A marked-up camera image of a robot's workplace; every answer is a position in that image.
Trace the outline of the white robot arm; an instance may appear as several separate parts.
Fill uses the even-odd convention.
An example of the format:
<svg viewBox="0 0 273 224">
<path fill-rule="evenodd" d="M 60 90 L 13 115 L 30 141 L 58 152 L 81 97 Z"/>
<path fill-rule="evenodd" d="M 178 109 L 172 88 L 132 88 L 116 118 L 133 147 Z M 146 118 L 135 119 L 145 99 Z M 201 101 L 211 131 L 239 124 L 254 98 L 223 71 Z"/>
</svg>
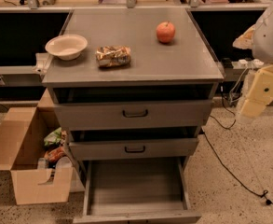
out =
<svg viewBox="0 0 273 224">
<path fill-rule="evenodd" d="M 273 1 L 255 25 L 236 38 L 232 46 L 250 49 L 254 59 L 264 64 L 246 76 L 237 105 L 237 120 L 250 122 L 273 101 Z"/>
</svg>

